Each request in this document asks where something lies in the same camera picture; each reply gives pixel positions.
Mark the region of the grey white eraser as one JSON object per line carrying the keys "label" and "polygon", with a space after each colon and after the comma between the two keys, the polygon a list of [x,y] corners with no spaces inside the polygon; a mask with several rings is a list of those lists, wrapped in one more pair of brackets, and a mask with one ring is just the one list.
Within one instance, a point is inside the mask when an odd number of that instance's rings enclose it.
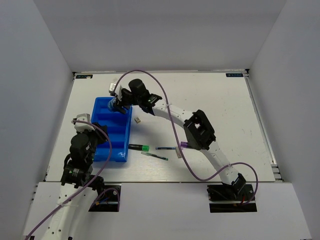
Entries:
{"label": "grey white eraser", "polygon": [[181,152],[180,152],[180,150],[179,150],[178,147],[175,148],[175,152],[176,152],[177,158],[178,158],[178,159],[181,159],[181,158],[182,158],[182,155],[181,155]]}

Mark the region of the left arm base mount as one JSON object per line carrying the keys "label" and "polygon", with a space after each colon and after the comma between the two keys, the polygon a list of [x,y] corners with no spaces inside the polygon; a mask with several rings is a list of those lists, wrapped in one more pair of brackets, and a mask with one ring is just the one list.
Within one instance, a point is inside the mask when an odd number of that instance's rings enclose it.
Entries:
{"label": "left arm base mount", "polygon": [[102,191],[94,200],[89,212],[96,213],[117,213],[120,210],[121,183],[104,184]]}

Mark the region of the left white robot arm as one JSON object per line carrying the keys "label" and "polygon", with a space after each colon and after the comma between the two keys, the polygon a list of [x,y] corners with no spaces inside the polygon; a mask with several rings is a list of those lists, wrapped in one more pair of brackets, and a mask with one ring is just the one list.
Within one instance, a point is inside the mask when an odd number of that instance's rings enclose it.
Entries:
{"label": "left white robot arm", "polygon": [[56,207],[30,231],[25,237],[27,240],[46,220],[49,224],[42,239],[75,240],[80,232],[78,227],[93,199],[99,200],[105,196],[103,178],[92,175],[92,164],[98,145],[110,141],[108,128],[83,118],[75,118],[72,123],[76,135],[70,141],[69,154],[64,160]]}

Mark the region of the blue cleaning gel jar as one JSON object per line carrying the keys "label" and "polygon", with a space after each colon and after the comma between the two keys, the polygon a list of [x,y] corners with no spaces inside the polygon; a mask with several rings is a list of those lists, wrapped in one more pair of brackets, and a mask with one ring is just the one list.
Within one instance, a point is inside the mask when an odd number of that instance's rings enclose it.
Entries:
{"label": "blue cleaning gel jar", "polygon": [[108,104],[107,104],[107,108],[110,112],[117,112],[117,99],[116,98],[112,98]]}

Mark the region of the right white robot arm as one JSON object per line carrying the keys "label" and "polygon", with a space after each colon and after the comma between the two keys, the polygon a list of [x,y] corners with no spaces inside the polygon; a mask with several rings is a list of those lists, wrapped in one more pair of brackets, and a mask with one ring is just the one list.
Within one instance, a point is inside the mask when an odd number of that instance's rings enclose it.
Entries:
{"label": "right white robot arm", "polygon": [[188,145],[200,151],[219,175],[224,190],[221,196],[228,200],[247,204],[253,199],[246,187],[244,176],[235,169],[219,147],[215,130],[206,114],[198,109],[191,112],[169,104],[167,97],[150,93],[142,80],[134,79],[123,88],[119,83],[111,83],[109,93],[113,100],[109,104],[112,111],[122,114],[131,106],[139,106],[145,113],[169,120],[172,126],[183,128]]}

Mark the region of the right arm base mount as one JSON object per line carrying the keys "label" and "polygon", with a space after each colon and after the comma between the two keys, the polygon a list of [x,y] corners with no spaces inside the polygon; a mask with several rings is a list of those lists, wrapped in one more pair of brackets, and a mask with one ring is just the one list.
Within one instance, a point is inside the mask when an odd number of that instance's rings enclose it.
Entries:
{"label": "right arm base mount", "polygon": [[234,194],[222,184],[207,185],[210,213],[256,213],[254,189],[246,184],[239,194]]}

